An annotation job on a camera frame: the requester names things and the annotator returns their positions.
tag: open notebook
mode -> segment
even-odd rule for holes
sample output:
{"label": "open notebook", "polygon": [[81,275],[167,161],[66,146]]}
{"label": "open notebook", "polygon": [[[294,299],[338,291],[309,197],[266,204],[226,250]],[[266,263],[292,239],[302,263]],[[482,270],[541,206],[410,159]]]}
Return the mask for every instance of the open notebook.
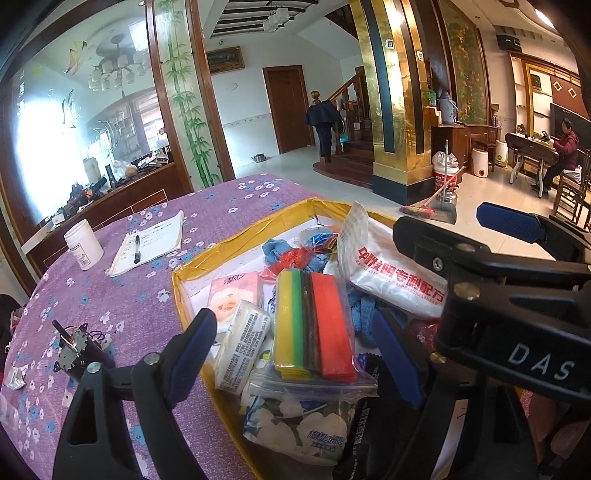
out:
{"label": "open notebook", "polygon": [[[123,244],[119,247],[113,264],[109,269],[109,276],[116,277],[128,272],[134,267],[151,262],[155,258],[169,254],[181,248],[183,236],[184,213],[178,211],[174,217],[153,225],[138,233],[125,235]],[[140,261],[134,263],[135,237],[139,235]]]}

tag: television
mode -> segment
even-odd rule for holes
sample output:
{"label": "television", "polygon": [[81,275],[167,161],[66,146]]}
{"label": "television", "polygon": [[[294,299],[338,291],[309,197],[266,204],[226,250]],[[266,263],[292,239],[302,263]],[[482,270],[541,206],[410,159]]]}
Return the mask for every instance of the television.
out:
{"label": "television", "polygon": [[569,118],[573,124],[573,131],[579,137],[579,150],[591,150],[591,122],[589,120],[555,103],[550,104],[550,118],[552,128],[550,135],[552,137],[562,137],[562,120]]}

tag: black speaker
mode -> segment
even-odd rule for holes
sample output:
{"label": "black speaker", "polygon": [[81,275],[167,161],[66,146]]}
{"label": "black speaker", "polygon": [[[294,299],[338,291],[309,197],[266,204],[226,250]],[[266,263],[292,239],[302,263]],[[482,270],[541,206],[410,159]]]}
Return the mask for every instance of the black speaker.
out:
{"label": "black speaker", "polygon": [[518,51],[521,53],[521,42],[519,38],[511,37],[510,35],[497,35],[496,41],[501,50]]}

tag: black package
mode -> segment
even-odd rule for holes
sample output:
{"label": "black package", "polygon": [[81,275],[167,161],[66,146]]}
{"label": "black package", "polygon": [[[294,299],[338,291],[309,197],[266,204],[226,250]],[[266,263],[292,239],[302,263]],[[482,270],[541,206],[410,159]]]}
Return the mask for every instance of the black package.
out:
{"label": "black package", "polygon": [[408,444],[421,414],[400,397],[380,356],[368,354],[365,371],[378,380],[379,398],[364,398],[357,403],[343,456],[333,470],[333,480],[384,479]]}

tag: blue gripper pad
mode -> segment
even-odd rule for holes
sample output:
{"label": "blue gripper pad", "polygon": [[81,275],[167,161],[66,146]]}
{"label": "blue gripper pad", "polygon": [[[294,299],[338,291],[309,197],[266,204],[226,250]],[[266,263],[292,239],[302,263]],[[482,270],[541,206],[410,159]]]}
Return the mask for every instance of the blue gripper pad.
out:
{"label": "blue gripper pad", "polygon": [[421,386],[417,366],[380,312],[374,313],[372,333],[400,396],[410,402],[413,408],[421,408],[426,395]]}
{"label": "blue gripper pad", "polygon": [[477,208],[476,218],[478,223],[485,228],[504,233],[529,244],[543,241],[546,238],[546,232],[538,219],[529,213],[485,202]]}
{"label": "blue gripper pad", "polygon": [[216,332],[215,314],[209,309],[201,309],[189,328],[184,333],[175,335],[164,349],[162,382],[164,395],[171,409],[189,396],[213,345]]}

